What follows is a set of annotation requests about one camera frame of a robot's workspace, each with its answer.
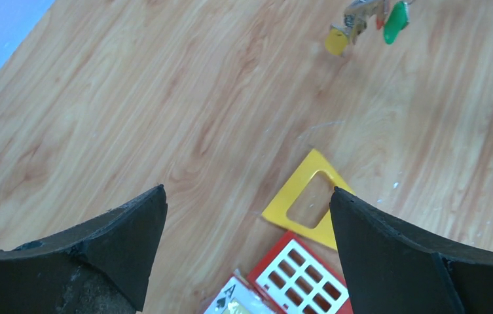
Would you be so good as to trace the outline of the large metal keyring with tags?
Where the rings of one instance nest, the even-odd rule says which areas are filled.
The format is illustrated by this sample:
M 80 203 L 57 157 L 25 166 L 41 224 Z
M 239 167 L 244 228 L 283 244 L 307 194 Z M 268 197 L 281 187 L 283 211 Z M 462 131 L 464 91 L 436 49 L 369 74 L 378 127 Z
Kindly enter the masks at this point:
M 377 30 L 381 30 L 386 44 L 393 44 L 409 24 L 409 7 L 412 1 L 386 0 L 353 1 L 343 10 L 343 24 L 330 25 L 324 40 L 325 49 L 332 55 L 341 56 L 358 37 L 366 31 L 368 19 L 375 17 Z

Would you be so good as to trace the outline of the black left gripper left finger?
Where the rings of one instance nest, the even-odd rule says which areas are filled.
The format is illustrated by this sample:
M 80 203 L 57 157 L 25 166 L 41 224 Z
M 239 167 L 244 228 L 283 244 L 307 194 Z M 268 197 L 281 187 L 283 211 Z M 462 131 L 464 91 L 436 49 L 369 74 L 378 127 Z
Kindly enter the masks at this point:
M 136 313 L 168 205 L 163 185 L 62 232 L 0 250 L 0 313 Z

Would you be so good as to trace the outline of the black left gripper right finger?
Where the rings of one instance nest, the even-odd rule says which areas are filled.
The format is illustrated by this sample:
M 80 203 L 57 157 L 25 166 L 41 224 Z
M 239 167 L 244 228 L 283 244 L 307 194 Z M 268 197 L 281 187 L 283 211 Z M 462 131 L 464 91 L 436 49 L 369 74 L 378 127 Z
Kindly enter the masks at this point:
M 493 313 L 493 252 L 385 213 L 342 188 L 329 204 L 355 313 Z

